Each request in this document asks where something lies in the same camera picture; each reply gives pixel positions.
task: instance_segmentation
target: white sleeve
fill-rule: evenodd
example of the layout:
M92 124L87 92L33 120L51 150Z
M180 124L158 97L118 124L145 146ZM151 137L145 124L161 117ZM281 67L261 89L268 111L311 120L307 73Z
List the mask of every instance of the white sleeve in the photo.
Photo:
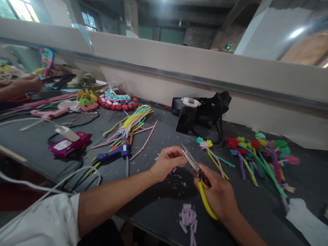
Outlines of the white sleeve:
M80 194L47 198L0 233L0 245L77 245Z

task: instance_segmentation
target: phone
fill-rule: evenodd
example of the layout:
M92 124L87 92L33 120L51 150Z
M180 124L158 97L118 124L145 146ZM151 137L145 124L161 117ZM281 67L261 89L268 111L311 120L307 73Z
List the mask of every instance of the phone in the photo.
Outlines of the phone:
M188 134L191 128L191 124L195 118L196 112L196 108L183 106L180 110L180 116L176 131L183 134Z

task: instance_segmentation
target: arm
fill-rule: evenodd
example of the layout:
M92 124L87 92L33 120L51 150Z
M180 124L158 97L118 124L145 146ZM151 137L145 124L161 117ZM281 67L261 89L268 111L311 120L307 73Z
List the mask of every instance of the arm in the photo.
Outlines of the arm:
M0 81L0 103L27 92L39 92L42 87L43 82L34 74L16 80Z
M164 181L173 168L184 166L186 162L180 147L169 147L161 151L150 170L81 193L78 210L80 237L108 220L141 192Z
M207 201L218 219L225 225L239 245L267 245L240 213L231 184L207 166L199 164L212 187L205 189ZM194 183L198 189L198 178Z

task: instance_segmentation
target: yellow scissors handle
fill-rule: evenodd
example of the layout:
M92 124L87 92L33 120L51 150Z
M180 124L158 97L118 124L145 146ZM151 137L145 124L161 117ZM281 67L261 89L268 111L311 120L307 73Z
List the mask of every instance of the yellow scissors handle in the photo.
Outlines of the yellow scissors handle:
M203 182L203 180L198 181L198 187L199 187L199 192L201 194L204 206L208 214L215 220L218 220L218 217L213 213L212 209L209 207L209 204L207 202L205 192L204 192L204 187L205 189L208 189L208 186Z

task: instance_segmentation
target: scissors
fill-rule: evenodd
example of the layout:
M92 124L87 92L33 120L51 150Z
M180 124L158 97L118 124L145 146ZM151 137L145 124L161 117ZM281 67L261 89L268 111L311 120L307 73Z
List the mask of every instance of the scissors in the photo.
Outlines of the scissors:
M187 160L189 161L189 163L191 164L191 166L197 172L199 192L201 194L202 201L204 203L205 209L206 209L206 211L208 212L208 214L213 219L218 220L218 218L216 217L216 215L211 210L211 208L210 208L210 206L209 206L209 204L207 202L207 199L206 199L206 196L205 196L205 192L204 192L204 188L205 189L208 189L212 185L211 185L209 179L204 174L204 172L198 167L197 162L192 157L192 155L190 154L190 152L188 151L188 149L183 144L181 144L181 145L182 145L182 148L181 148L182 149L182 152L184 153L185 157L187 158Z

